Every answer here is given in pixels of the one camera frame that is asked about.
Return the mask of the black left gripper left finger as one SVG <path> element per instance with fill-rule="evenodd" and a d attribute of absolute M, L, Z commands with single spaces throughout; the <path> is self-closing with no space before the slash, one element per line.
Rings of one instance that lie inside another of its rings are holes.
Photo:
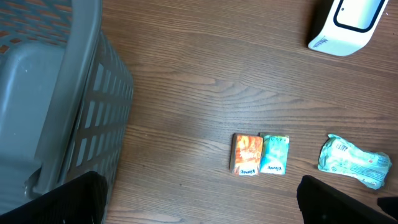
<path fill-rule="evenodd" d="M 89 171 L 1 215 L 1 224 L 101 223 L 107 194 L 106 178 Z"/>

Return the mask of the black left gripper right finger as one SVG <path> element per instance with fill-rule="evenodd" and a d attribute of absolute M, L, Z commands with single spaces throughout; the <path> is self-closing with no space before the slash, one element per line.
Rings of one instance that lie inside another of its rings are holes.
<path fill-rule="evenodd" d="M 304 224 L 397 224 L 394 217 L 376 211 L 311 175 L 302 177 L 297 201 Z"/>

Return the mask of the long teal wipes pack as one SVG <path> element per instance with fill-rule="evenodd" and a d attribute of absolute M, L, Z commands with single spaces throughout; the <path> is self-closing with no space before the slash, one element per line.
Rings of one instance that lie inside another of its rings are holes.
<path fill-rule="evenodd" d="M 335 134 L 329 134 L 318 160 L 318 169 L 353 177 L 370 189 L 380 189 L 392 166 L 383 152 L 363 151 Z"/>

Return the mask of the teal gum packet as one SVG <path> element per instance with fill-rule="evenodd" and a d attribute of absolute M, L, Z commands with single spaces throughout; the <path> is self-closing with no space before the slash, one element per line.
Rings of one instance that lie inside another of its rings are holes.
<path fill-rule="evenodd" d="M 260 172 L 285 175 L 290 138 L 266 133 L 261 133 L 260 137 L 263 138 Z"/>

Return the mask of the orange snack packet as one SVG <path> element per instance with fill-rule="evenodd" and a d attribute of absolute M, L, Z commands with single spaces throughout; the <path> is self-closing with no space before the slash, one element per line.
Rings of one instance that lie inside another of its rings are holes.
<path fill-rule="evenodd" d="M 236 176 L 259 175 L 263 138 L 235 133 L 229 168 Z"/>

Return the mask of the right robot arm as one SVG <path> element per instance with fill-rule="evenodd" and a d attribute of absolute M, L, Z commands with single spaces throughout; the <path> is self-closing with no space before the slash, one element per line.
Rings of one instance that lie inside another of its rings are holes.
<path fill-rule="evenodd" d="M 388 215 L 397 219 L 398 197 L 381 197 L 377 199 L 377 205 Z"/>

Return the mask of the white barcode scanner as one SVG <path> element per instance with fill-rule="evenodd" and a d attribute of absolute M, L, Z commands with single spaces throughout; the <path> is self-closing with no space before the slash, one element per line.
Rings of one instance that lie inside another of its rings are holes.
<path fill-rule="evenodd" d="M 320 0 L 313 11 L 308 48 L 339 57 L 371 40 L 388 0 Z"/>

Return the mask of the grey plastic shopping basket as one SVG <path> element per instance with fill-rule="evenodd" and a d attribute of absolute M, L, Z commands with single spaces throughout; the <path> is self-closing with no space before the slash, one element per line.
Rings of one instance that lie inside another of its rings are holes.
<path fill-rule="evenodd" d="M 95 171 L 113 187 L 133 78 L 100 0 L 1 1 L 1 213 Z"/>

